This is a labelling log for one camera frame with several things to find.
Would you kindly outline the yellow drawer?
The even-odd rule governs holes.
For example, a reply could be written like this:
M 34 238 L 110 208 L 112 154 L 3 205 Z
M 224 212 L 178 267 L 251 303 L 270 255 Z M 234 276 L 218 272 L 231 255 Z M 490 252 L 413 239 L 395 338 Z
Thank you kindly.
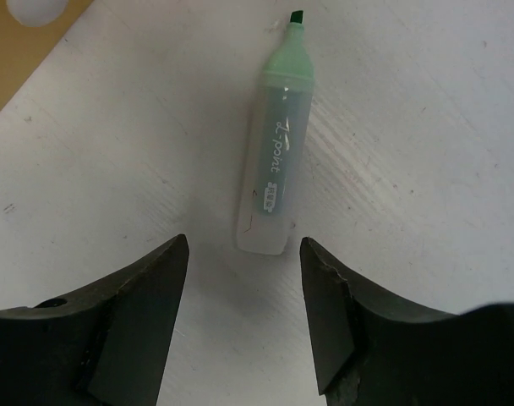
M 0 112 L 90 1 L 0 1 Z

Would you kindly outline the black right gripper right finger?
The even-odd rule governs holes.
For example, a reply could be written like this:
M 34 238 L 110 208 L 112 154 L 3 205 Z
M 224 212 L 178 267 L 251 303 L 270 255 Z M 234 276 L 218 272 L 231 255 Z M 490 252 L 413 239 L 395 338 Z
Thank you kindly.
M 300 245 L 318 392 L 329 405 L 514 405 L 514 304 L 417 304 Z

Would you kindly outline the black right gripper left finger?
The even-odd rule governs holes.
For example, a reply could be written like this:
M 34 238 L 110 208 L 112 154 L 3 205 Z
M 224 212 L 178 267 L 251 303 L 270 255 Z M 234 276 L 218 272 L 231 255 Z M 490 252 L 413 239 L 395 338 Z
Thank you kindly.
M 0 310 L 0 405 L 154 405 L 189 262 L 178 235 L 34 307 Z

